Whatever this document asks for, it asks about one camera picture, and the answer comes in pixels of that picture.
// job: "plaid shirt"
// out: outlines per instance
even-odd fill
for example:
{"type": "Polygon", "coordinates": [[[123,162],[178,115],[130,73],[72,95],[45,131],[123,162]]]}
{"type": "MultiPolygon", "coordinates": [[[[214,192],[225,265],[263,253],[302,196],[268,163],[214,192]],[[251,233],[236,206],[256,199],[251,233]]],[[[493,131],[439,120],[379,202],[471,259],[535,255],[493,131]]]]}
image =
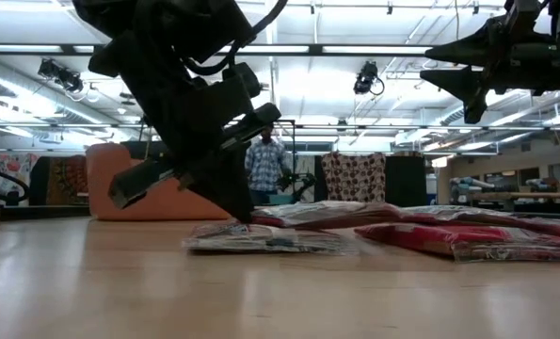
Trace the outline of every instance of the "plaid shirt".
{"type": "Polygon", "coordinates": [[[248,186],[252,190],[275,191],[283,168],[284,147],[271,141],[252,144],[246,151],[245,167],[250,171],[248,186]]]}

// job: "patterned fabric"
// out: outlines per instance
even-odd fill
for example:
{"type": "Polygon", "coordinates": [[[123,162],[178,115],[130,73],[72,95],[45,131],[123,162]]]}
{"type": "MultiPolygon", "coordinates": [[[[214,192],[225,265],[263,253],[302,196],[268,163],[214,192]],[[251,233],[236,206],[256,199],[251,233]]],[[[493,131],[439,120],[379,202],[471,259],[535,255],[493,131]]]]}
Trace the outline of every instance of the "patterned fabric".
{"type": "Polygon", "coordinates": [[[87,159],[84,155],[51,157],[48,205],[88,203],[87,159]]]}
{"type": "MultiPolygon", "coordinates": [[[[19,179],[30,186],[31,170],[37,163],[39,157],[32,153],[0,153],[0,171],[19,179]]],[[[8,179],[0,177],[0,194],[7,195],[9,192],[17,191],[23,195],[22,189],[8,179]]],[[[19,202],[20,206],[28,206],[28,200],[19,202]]]]}
{"type": "Polygon", "coordinates": [[[268,144],[257,142],[246,152],[245,167],[250,171],[248,186],[252,190],[272,191],[277,189],[283,167],[283,145],[276,141],[268,144]]]}
{"type": "Polygon", "coordinates": [[[322,157],[328,183],[328,199],[346,202],[384,202],[384,154],[322,157]]]}

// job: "ceiling beam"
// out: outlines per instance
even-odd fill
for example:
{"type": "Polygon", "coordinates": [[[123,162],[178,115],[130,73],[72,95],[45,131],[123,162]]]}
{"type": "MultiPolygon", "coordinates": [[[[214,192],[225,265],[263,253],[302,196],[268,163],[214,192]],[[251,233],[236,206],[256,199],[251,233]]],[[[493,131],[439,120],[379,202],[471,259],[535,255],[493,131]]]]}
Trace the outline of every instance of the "ceiling beam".
{"type": "MultiPolygon", "coordinates": [[[[90,57],[104,44],[0,43],[0,56],[90,57]]],[[[419,44],[251,44],[237,53],[256,57],[423,57],[433,46],[419,44]]],[[[224,57],[230,48],[216,55],[224,57]]]]}

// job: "black curtain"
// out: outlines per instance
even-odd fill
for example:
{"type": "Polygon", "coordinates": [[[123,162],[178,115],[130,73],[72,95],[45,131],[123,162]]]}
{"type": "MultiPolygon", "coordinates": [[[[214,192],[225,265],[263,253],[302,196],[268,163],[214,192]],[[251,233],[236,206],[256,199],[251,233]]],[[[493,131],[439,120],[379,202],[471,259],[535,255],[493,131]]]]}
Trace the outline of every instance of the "black curtain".
{"type": "Polygon", "coordinates": [[[314,200],[322,202],[328,199],[328,184],[326,184],[326,174],[321,165],[321,155],[315,156],[315,193],[314,200]]]}
{"type": "Polygon", "coordinates": [[[420,156],[387,156],[386,202],[399,207],[425,206],[426,171],[420,156]]]}

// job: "table surface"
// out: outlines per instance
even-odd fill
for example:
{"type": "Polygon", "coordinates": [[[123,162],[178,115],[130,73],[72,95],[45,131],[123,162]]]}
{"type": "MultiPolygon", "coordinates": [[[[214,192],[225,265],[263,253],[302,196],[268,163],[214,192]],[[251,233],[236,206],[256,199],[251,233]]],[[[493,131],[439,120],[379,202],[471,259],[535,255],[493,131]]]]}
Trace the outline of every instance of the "table surface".
{"type": "Polygon", "coordinates": [[[473,200],[560,199],[560,192],[487,192],[470,193],[470,197],[473,200]]]}
{"type": "Polygon", "coordinates": [[[359,256],[194,256],[194,224],[0,225],[0,339],[560,339],[560,264],[358,239],[359,256]]]}

